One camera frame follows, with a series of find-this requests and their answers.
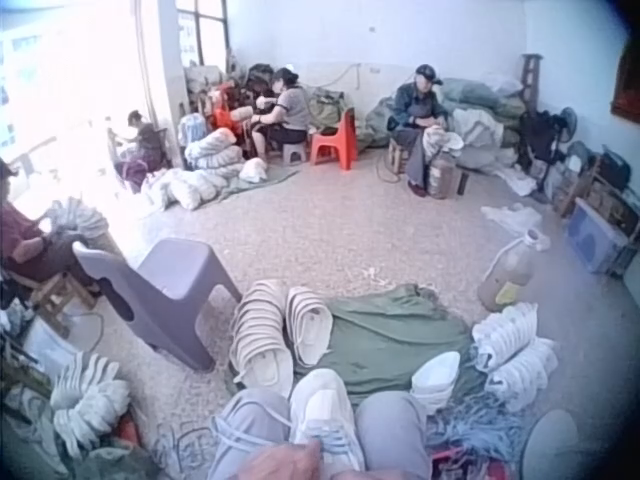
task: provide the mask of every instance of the gray pants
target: gray pants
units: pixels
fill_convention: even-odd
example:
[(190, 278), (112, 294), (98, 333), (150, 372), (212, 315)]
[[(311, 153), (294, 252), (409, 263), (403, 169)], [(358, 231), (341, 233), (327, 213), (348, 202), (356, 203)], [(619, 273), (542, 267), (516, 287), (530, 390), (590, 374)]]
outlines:
[(409, 181), (426, 190), (429, 167), (422, 147), (423, 133), (424, 129), (422, 128), (401, 127), (391, 133), (391, 138), (402, 148), (409, 151), (409, 160), (407, 160), (405, 168)]
[[(253, 451), (246, 451), (220, 442), (209, 480), (226, 480), (260, 448), (288, 441), (289, 428), (273, 413), (288, 420), (289, 403), (269, 390), (243, 390), (231, 399), (220, 419), (236, 432), (255, 437), (262, 446), (256, 444)], [(411, 395), (406, 392), (374, 394), (362, 402), (355, 417), (367, 470), (399, 470), (407, 479), (431, 478), (431, 457), (424, 446), (427, 415)], [(246, 445), (246, 439), (240, 435), (234, 440)]]

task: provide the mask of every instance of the red plastic chair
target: red plastic chair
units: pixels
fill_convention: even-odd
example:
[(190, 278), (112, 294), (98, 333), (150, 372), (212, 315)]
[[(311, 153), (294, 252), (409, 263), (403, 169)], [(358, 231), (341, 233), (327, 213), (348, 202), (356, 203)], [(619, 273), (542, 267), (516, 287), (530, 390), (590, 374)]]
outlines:
[(319, 157), (320, 149), (336, 150), (340, 168), (351, 170), (351, 162), (358, 159), (358, 143), (356, 140), (356, 119), (353, 108), (347, 109), (340, 119), (338, 131), (335, 135), (321, 135), (315, 133), (311, 139), (311, 164), (330, 157)]

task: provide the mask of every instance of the gray plastic chair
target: gray plastic chair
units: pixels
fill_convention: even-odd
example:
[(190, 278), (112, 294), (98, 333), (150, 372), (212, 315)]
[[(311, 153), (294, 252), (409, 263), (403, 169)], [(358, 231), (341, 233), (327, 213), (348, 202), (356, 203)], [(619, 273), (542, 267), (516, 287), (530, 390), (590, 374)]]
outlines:
[(240, 301), (242, 295), (209, 245), (167, 238), (153, 246), (137, 270), (115, 255), (73, 251), (131, 330), (152, 348), (162, 348), (194, 370), (211, 370), (215, 360), (196, 334), (200, 311), (216, 285)]

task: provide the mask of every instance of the person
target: person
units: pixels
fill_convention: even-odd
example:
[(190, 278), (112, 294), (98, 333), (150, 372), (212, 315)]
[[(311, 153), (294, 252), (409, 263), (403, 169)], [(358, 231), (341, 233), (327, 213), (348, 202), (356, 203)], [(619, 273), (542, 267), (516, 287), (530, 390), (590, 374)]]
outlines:
[(422, 136), (426, 128), (440, 125), (446, 128), (447, 112), (438, 102), (433, 85), (442, 85), (431, 65), (420, 65), (416, 69), (413, 83), (400, 86), (396, 92), (393, 112), (387, 129), (391, 138), (409, 151), (405, 168), (411, 191), (424, 197), (427, 195), (428, 163), (422, 147)]
[(147, 173), (162, 168), (164, 149), (160, 134), (153, 124), (145, 122), (137, 110), (127, 117), (129, 127), (135, 128), (134, 137), (126, 137), (111, 132), (112, 137), (123, 144), (133, 144), (133, 148), (122, 153), (123, 161), (116, 164), (116, 171), (123, 180), (130, 182), (134, 192), (139, 192)]
[[(216, 422), (228, 435), (220, 438), (209, 480), (321, 478), (321, 442), (287, 443), (289, 403), (282, 395), (259, 388), (243, 390)], [(409, 393), (371, 395), (357, 409), (355, 424), (366, 472), (343, 471), (333, 480), (431, 479), (431, 457), (424, 447), (426, 410)]]
[(298, 85), (298, 75), (288, 68), (281, 68), (273, 74), (273, 91), (278, 98), (257, 99), (258, 108), (275, 102), (275, 107), (266, 115), (253, 115), (251, 137), (257, 154), (266, 160), (267, 140), (280, 146), (295, 145), (307, 140), (307, 131), (311, 123), (311, 112), (304, 90)]
[(7, 271), (36, 282), (45, 282), (58, 273), (70, 273), (87, 290), (98, 295), (93, 278), (85, 273), (71, 246), (85, 242), (80, 234), (54, 231), (44, 234), (39, 220), (30, 220), (9, 202), (11, 177), (16, 173), (0, 158), (1, 262)]

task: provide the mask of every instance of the gray t-shirt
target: gray t-shirt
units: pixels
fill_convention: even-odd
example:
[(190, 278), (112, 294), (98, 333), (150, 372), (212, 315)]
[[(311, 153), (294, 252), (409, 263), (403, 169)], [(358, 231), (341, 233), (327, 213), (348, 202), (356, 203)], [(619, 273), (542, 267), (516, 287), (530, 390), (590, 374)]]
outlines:
[(286, 110), (283, 125), (294, 130), (307, 130), (311, 123), (311, 113), (307, 97), (300, 87), (288, 88), (280, 94), (276, 105)]

